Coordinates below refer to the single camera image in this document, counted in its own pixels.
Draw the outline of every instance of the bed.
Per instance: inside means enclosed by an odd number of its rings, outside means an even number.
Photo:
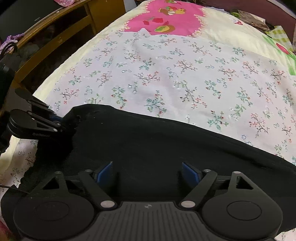
[[[292,52],[234,16],[150,0],[87,42],[34,96],[59,116],[86,103],[111,105],[196,125],[296,164],[295,75]],[[37,143],[11,138],[1,155],[3,185],[18,186]],[[295,229],[276,239],[296,239]]]

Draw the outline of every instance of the black cable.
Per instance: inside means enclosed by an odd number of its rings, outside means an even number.
[[[17,44],[14,42],[9,42],[7,45],[5,45],[5,47],[2,49],[1,53],[0,53],[0,60],[3,59],[5,53],[11,48],[13,47],[13,53],[17,50]]]
[[[23,191],[23,190],[20,190],[18,188],[14,188],[14,187],[9,187],[9,186],[4,186],[4,185],[0,185],[1,188],[8,188],[8,189],[14,189],[14,190],[17,190],[17,191],[20,191],[20,192],[24,192],[26,194],[30,194],[29,192],[26,192],[26,191]]]

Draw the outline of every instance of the circular disc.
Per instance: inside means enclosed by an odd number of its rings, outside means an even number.
[[[74,194],[67,197],[28,197],[14,211],[18,230],[36,240],[63,240],[82,232],[94,217],[91,203]]]

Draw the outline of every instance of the white floral fabric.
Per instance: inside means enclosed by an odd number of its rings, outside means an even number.
[[[275,60],[201,36],[152,36],[141,29],[101,40],[57,80],[46,103],[59,116],[92,103],[181,121],[295,164],[295,87]],[[19,184],[36,145],[21,140],[3,183]]]

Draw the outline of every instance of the blue gripper pad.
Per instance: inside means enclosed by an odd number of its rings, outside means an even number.
[[[62,121],[62,117],[59,117],[59,116],[57,116],[57,115],[52,115],[52,116],[50,116],[50,121],[58,121],[58,122],[61,122]]]
[[[99,173],[96,179],[96,182],[100,186],[108,186],[111,181],[112,177],[112,167],[113,167],[113,162],[111,161],[107,166],[105,166]]]
[[[200,182],[198,174],[184,162],[182,163],[182,176],[191,188],[196,187]]]

